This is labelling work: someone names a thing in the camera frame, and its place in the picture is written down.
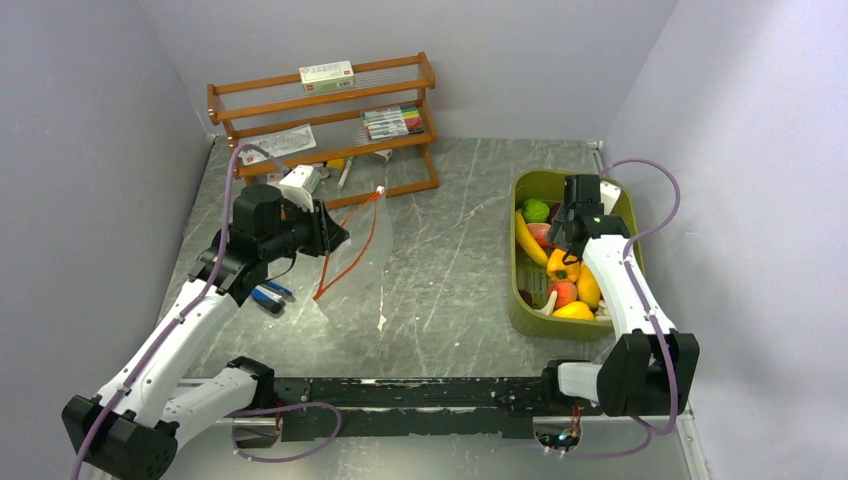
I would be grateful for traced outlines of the yellow toy banana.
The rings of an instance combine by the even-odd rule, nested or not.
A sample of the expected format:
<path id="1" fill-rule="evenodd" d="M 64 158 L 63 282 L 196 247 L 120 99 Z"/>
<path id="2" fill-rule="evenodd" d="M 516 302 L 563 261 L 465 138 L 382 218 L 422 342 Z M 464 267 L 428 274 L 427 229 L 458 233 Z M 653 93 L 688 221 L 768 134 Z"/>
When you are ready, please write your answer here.
<path id="1" fill-rule="evenodd" d="M 533 239 L 527 228 L 527 223 L 524 221 L 520 210 L 516 210 L 514 214 L 514 233 L 516 242 L 524 251 L 524 253 L 537 265 L 545 267 L 548 261 L 548 255 L 537 242 Z"/>

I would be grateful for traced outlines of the orange toy bell pepper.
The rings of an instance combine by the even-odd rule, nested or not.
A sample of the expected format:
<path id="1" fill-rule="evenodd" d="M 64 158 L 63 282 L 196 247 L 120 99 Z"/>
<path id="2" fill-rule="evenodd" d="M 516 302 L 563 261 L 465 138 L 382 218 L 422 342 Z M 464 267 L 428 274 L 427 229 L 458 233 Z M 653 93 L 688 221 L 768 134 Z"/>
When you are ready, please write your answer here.
<path id="1" fill-rule="evenodd" d="M 546 264 L 546 274 L 552 283 L 567 281 L 576 283 L 581 272 L 581 261 L 577 256 L 561 250 L 554 249 Z"/>

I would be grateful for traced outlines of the green toy lime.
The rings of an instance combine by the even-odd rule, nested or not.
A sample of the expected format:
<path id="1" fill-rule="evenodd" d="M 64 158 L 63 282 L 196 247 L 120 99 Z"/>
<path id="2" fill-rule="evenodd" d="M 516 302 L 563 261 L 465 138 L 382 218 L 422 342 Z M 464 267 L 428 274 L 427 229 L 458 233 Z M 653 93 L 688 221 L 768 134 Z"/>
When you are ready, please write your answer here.
<path id="1" fill-rule="evenodd" d="M 527 224 L 546 223 L 550 206 L 542 200 L 530 198 L 522 203 L 520 213 Z"/>

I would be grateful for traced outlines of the clear zip bag orange zipper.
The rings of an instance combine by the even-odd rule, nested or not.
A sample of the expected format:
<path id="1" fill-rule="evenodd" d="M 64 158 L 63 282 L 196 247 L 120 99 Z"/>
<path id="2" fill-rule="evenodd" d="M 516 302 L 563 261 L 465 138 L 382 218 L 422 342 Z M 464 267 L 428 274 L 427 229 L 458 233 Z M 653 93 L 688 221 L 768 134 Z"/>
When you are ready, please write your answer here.
<path id="1" fill-rule="evenodd" d="M 393 229 L 379 186 L 366 201 L 347 213 L 339 225 L 348 233 L 323 263 L 313 301 L 335 325 L 364 313 L 381 289 L 382 275 L 393 250 Z"/>

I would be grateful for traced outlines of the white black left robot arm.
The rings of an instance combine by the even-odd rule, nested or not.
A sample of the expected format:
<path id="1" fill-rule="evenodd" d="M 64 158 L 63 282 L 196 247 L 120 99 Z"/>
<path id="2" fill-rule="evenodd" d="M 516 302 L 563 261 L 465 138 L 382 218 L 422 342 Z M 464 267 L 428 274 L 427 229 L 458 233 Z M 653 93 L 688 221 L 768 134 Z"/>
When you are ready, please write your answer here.
<path id="1" fill-rule="evenodd" d="M 94 396 L 76 395 L 62 410 L 76 452 L 72 478 L 89 464 L 117 479 L 158 479 L 181 447 L 219 419 L 278 407 L 273 369 L 246 357 L 187 394 L 172 392 L 202 344 L 266 282 L 271 263 L 327 256 L 350 235 L 323 202 L 305 207 L 273 186 L 225 198 L 222 226 L 165 320 Z"/>

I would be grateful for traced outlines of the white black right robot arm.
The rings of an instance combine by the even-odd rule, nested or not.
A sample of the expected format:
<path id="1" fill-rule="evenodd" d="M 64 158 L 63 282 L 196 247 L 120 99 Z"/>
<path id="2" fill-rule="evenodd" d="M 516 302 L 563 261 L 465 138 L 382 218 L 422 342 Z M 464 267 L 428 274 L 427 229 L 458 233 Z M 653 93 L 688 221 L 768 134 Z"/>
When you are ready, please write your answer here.
<path id="1" fill-rule="evenodd" d="M 624 220 L 604 211 L 601 179 L 568 175 L 549 240 L 588 267 L 612 317 L 615 344 L 600 364 L 562 361 L 539 391 L 542 406 L 562 414 L 578 397 L 610 416 L 674 417 L 683 412 L 700 347 L 659 306 L 634 256 Z"/>

